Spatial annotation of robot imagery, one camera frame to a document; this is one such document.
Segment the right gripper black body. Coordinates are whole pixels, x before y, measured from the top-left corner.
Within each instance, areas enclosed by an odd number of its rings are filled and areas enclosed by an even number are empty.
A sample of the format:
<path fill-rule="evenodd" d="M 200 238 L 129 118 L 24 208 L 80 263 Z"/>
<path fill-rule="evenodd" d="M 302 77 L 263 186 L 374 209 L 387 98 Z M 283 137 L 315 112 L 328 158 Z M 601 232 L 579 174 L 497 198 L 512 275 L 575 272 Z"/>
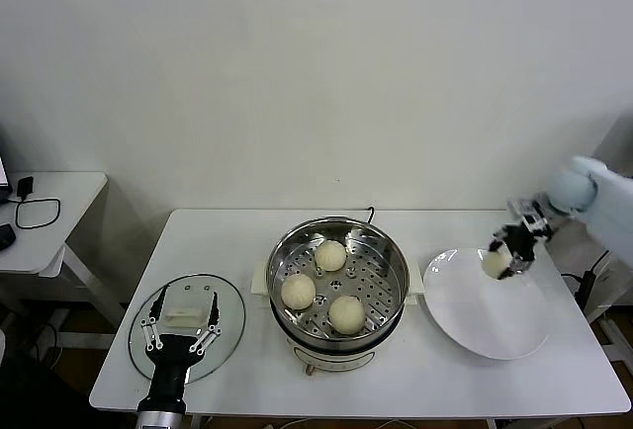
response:
<path fill-rule="evenodd" d="M 505 225 L 502 241 L 512 255 L 517 255 L 520 260 L 534 260 L 533 248 L 536 239 L 524 224 Z"/>

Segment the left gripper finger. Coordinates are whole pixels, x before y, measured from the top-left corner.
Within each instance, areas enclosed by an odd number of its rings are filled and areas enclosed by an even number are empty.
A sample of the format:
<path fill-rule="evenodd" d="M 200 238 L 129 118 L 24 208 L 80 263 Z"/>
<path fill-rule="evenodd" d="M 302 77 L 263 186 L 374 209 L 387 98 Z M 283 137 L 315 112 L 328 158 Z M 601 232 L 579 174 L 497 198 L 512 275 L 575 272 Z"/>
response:
<path fill-rule="evenodd" d="M 204 355 L 207 348 L 213 344 L 221 334 L 218 293 L 214 292 L 207 328 L 201 333 L 195 343 L 190 346 L 190 352 L 197 355 Z"/>
<path fill-rule="evenodd" d="M 161 350 L 163 348 L 163 342 L 158 330 L 158 322 L 166 294 L 167 287 L 162 287 L 156 299 L 152 302 L 147 316 L 140 321 L 139 325 L 144 338 L 146 352 Z"/>

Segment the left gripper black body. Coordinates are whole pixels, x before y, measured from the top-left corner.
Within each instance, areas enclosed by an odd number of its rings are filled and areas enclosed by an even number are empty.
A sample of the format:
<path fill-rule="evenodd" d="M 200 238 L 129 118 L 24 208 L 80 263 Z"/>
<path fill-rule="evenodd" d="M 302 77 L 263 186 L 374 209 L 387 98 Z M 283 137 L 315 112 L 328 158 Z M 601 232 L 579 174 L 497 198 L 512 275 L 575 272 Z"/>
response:
<path fill-rule="evenodd" d="M 185 413 L 184 389 L 187 372 L 199 363 L 199 355 L 190 352 L 197 338 L 189 335 L 162 334 L 160 350 L 145 351 L 154 365 L 147 396 L 137 406 L 138 412 L 158 411 Z"/>

